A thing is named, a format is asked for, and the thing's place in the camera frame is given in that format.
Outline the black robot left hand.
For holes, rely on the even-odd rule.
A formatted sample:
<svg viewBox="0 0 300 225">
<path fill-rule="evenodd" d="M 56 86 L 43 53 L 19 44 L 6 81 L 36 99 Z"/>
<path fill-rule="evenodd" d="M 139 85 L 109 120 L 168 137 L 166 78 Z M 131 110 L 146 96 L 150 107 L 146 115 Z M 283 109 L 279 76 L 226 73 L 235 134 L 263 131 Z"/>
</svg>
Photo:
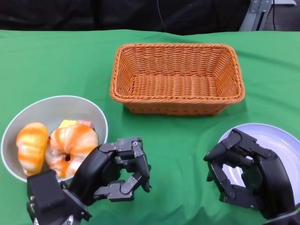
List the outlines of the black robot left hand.
<svg viewBox="0 0 300 225">
<path fill-rule="evenodd" d="M 150 169 L 140 137 L 97 146 L 77 169 L 68 190 L 83 204 L 108 199 L 132 201 L 134 191 L 150 191 Z"/>
</svg>

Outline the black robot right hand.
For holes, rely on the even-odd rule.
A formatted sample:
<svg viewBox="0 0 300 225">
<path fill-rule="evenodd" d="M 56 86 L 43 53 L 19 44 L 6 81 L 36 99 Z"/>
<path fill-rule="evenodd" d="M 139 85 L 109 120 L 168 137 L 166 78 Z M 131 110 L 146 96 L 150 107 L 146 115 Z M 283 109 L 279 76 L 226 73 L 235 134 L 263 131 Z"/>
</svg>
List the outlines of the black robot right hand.
<svg viewBox="0 0 300 225">
<path fill-rule="evenodd" d="M 204 157 L 208 163 L 207 181 L 214 181 L 219 200 L 249 209 L 258 209 L 265 219 L 294 212 L 293 188 L 279 156 L 261 147 L 257 140 L 234 128 Z M 234 185 L 223 166 L 242 169 L 245 186 Z"/>
</svg>

